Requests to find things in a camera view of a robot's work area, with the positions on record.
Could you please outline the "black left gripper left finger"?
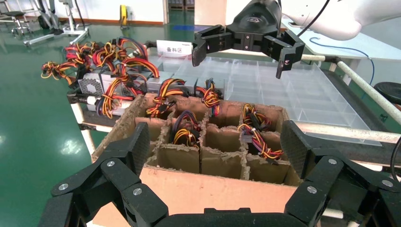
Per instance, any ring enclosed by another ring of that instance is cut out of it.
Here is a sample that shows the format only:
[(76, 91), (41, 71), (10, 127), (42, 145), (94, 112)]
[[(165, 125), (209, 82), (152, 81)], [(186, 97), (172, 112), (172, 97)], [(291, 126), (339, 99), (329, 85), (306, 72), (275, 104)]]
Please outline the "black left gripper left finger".
[(140, 179), (149, 153), (147, 123), (111, 142), (91, 165), (57, 183), (39, 221), (41, 227), (84, 227), (112, 203), (132, 227), (154, 227), (167, 205)]

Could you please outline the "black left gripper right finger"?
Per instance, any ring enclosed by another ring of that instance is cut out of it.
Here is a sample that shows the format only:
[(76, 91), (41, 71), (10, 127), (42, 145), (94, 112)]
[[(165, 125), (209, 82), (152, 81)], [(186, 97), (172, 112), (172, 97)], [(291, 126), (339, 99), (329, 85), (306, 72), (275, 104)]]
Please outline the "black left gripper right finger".
[(401, 187), (395, 180), (349, 160), (326, 140), (305, 135), (291, 120), (282, 124), (280, 145), (302, 179), (286, 214), (312, 227), (333, 203), (357, 224), (400, 226)]

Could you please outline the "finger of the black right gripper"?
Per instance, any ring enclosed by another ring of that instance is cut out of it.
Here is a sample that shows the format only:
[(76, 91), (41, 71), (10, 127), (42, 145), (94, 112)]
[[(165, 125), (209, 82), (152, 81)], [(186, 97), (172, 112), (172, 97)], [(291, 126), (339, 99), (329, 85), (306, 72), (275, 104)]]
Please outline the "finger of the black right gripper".
[(197, 67), (208, 53), (231, 49), (234, 38), (231, 32), (226, 32), (222, 25), (211, 26), (197, 32), (192, 42), (192, 65)]
[(263, 37), (263, 53), (278, 62), (276, 78), (280, 79), (283, 71), (292, 69), (292, 65), (301, 61), (305, 43), (292, 31), (285, 30), (278, 37)]

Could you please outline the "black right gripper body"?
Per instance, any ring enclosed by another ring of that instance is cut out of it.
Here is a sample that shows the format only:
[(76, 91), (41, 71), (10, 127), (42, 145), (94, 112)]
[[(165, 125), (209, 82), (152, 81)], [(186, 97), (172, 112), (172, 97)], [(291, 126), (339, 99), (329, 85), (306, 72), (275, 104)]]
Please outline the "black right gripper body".
[(281, 6), (276, 0), (252, 0), (226, 26), (226, 32), (232, 34), (235, 50), (267, 52), (270, 36), (277, 38), (281, 23)]

